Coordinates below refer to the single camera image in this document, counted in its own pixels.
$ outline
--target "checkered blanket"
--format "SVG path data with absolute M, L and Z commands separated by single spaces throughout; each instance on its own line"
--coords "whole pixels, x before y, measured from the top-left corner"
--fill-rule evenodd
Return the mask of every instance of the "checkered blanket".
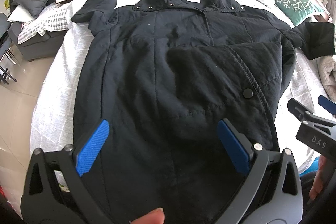
M 18 44 L 21 44 L 37 33 L 41 36 L 46 31 L 57 32 L 68 30 L 67 12 L 70 3 L 61 5 L 52 3 L 45 7 L 39 17 L 33 21 L 22 24 L 22 32 L 17 38 Z

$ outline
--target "black jacket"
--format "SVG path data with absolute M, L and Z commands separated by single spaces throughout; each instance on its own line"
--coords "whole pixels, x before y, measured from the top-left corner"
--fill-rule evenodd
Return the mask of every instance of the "black jacket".
M 193 1 L 114 10 L 116 0 L 88 0 L 72 18 L 90 21 L 95 36 L 73 137 L 101 117 L 110 122 L 83 179 L 116 223 L 157 207 L 166 223 L 212 223 L 243 179 L 216 135 L 218 121 L 228 118 L 252 143 L 278 150 L 274 119 L 295 48 L 309 59 L 335 54 L 331 23 L 291 29 L 234 0 Z

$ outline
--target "human hand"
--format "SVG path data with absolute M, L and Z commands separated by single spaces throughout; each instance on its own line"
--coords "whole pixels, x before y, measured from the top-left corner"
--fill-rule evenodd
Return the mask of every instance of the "human hand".
M 319 169 L 316 172 L 316 176 L 313 182 L 313 187 L 311 188 L 309 192 L 309 197 L 311 200 L 314 200 L 323 189 L 322 171 L 326 163 L 327 163 L 327 158 L 321 155 L 319 158 Z
M 155 209 L 147 215 L 134 220 L 131 224 L 163 224 L 165 221 L 165 214 L 162 208 Z

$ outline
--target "tile floor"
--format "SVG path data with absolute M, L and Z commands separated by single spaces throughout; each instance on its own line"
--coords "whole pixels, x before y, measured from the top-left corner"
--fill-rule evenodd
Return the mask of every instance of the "tile floor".
M 54 58 L 33 62 L 22 59 L 16 47 L 12 48 L 19 65 L 4 57 L 2 67 L 8 67 L 17 79 L 0 84 L 0 185 L 16 212 L 20 201 L 30 160 L 29 143 L 31 119 L 43 81 Z

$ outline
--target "metal screw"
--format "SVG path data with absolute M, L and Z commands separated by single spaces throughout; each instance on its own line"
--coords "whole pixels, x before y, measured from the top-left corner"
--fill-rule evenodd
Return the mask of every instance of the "metal screw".
M 257 151 L 261 151 L 263 150 L 263 146 L 260 144 L 260 143 L 255 143 L 253 145 L 254 149 L 257 150 Z
M 288 156 L 290 156 L 290 155 L 292 154 L 292 150 L 286 148 L 286 149 L 285 149 L 285 153 L 286 153 Z
M 35 150 L 34 150 L 34 154 L 35 155 L 38 155 L 38 154 L 40 154 L 42 152 L 42 149 L 41 148 L 36 148 Z
M 67 144 L 65 147 L 64 147 L 64 150 L 66 152 L 70 152 L 71 150 L 73 150 L 74 146 L 72 144 Z

